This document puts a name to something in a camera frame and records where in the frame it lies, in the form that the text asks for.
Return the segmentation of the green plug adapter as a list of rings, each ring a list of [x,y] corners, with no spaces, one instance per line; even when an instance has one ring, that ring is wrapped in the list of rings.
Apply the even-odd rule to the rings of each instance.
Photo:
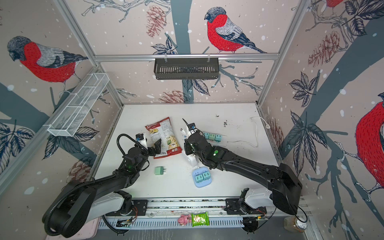
[[[216,135],[215,134],[209,134],[209,140],[214,141],[215,139],[216,139]]]
[[[155,167],[155,175],[156,176],[164,175],[165,172],[166,172],[166,169],[163,166]]]

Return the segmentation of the red white snack bag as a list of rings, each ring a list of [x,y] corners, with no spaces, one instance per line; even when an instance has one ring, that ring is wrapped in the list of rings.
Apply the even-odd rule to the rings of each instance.
[[[154,159],[166,158],[182,153],[182,148],[174,134],[172,123],[169,117],[156,123],[145,126],[150,133],[153,143],[161,140],[161,151],[154,156]]]

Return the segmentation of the white colourful power strip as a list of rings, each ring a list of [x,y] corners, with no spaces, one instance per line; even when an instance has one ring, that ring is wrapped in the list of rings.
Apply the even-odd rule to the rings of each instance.
[[[226,136],[220,134],[203,132],[205,139],[212,145],[226,145],[228,143]]]

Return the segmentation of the blue cube power socket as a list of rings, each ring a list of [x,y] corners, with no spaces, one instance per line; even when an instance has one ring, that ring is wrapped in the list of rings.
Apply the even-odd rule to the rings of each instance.
[[[197,188],[203,188],[212,183],[212,176],[207,167],[195,169],[192,172],[194,184]]]

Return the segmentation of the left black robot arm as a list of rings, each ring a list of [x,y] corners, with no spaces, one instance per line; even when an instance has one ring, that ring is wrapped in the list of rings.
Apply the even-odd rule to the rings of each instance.
[[[111,175],[97,180],[68,183],[43,215],[47,235],[72,237],[86,223],[96,200],[132,186],[148,158],[161,153],[161,139],[147,148],[129,135],[120,134],[116,143],[123,155],[120,166]]]

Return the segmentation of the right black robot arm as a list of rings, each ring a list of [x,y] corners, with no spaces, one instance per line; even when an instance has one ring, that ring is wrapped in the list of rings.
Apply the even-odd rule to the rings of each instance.
[[[226,148],[212,146],[194,123],[186,126],[187,155],[196,155],[210,169],[236,173],[259,183],[272,192],[270,199],[277,209],[289,215],[297,214],[303,185],[288,165],[277,167],[248,160]]]

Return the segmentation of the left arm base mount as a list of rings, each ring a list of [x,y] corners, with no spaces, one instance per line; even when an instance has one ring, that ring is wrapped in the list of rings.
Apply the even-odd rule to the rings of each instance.
[[[125,214],[122,210],[111,212],[108,214],[108,216],[114,216],[114,217],[126,217],[126,216],[145,216],[147,213],[148,208],[148,200],[132,200],[132,207],[131,210],[128,211],[127,214]]]

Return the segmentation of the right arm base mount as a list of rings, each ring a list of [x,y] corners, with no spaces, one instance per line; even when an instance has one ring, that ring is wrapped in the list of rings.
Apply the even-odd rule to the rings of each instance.
[[[226,206],[224,211],[228,215],[266,215],[267,209],[266,207],[258,207],[256,209],[250,207],[245,203],[245,201],[241,201],[240,199],[226,199]]]

